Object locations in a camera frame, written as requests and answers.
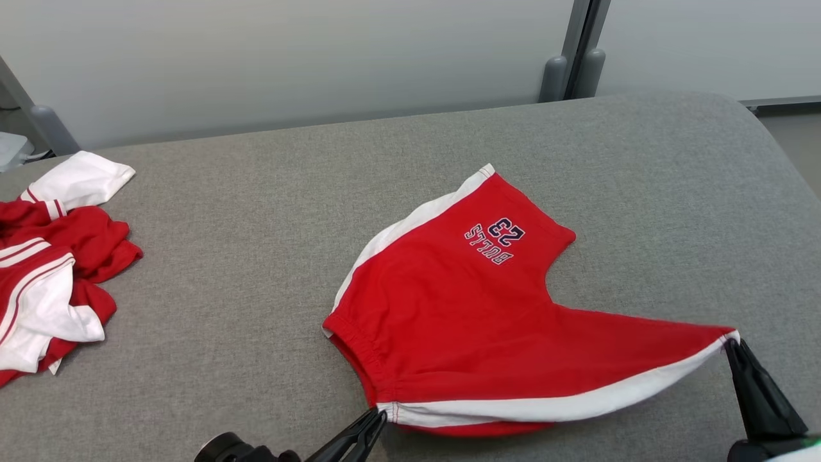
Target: gray table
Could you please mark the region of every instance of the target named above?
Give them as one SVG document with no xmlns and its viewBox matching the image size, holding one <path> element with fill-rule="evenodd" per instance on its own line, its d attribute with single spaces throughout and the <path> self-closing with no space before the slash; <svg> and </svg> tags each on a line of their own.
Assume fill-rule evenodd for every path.
<svg viewBox="0 0 821 462">
<path fill-rule="evenodd" d="M 0 389 L 3 460 L 192 460 L 214 434 L 303 455 L 365 409 L 320 323 L 361 248 L 487 162 L 578 239 L 558 303 L 739 329 L 821 429 L 821 202 L 739 104 L 647 94 L 128 146 L 104 208 L 145 258 L 102 344 Z M 11 200 L 56 162 L 0 176 Z M 603 418 L 459 440 L 389 428 L 372 460 L 724 460 L 723 357 Z"/>
</svg>

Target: white power adapter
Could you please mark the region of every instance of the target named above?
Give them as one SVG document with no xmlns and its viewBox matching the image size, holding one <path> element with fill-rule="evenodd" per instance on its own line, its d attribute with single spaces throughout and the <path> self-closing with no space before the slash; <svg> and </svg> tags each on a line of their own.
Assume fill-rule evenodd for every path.
<svg viewBox="0 0 821 462">
<path fill-rule="evenodd" d="M 0 172 L 23 165 L 33 152 L 34 145 L 25 136 L 0 132 Z"/>
</svg>

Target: clothing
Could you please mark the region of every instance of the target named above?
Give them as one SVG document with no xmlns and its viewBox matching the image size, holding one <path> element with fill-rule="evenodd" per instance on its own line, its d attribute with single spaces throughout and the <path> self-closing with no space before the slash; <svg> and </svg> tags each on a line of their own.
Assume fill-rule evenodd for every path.
<svg viewBox="0 0 821 462">
<path fill-rule="evenodd" d="M 117 305 L 94 283 L 142 251 L 126 240 L 128 224 L 83 205 L 107 201 L 133 174 L 81 152 L 32 183 L 22 200 L 0 202 L 0 386 L 55 372 L 78 343 L 105 338 Z"/>
<path fill-rule="evenodd" d="M 738 338 L 554 303 L 545 277 L 575 238 L 486 165 L 374 237 L 323 328 L 369 404 L 454 436 L 624 408 Z"/>
</svg>

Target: red shorts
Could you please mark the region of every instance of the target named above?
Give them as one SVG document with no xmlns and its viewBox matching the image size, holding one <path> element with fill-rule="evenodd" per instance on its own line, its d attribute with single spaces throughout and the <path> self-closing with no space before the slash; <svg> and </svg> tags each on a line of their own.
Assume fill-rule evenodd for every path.
<svg viewBox="0 0 821 462">
<path fill-rule="evenodd" d="M 738 338 L 554 303 L 575 238 L 487 165 L 373 238 L 323 328 L 391 422 L 458 436 L 624 408 Z"/>
</svg>

